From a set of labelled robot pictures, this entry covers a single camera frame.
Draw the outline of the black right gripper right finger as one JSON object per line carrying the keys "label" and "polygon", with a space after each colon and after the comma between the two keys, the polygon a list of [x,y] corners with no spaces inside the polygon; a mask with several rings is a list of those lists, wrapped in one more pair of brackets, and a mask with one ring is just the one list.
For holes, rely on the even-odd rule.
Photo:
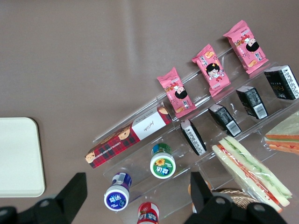
{"label": "black right gripper right finger", "polygon": [[191,198],[196,213],[186,224],[285,224],[286,221],[271,206],[250,203],[246,209],[237,206],[227,196],[214,195],[200,172],[191,172]]}

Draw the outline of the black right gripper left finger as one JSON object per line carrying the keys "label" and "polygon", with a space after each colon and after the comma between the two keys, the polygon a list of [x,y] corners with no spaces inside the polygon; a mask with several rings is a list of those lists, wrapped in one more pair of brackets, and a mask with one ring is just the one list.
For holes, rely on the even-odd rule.
{"label": "black right gripper left finger", "polygon": [[13,206],[0,208],[2,224],[70,224],[87,198],[86,173],[76,173],[54,198],[38,201],[18,213]]}

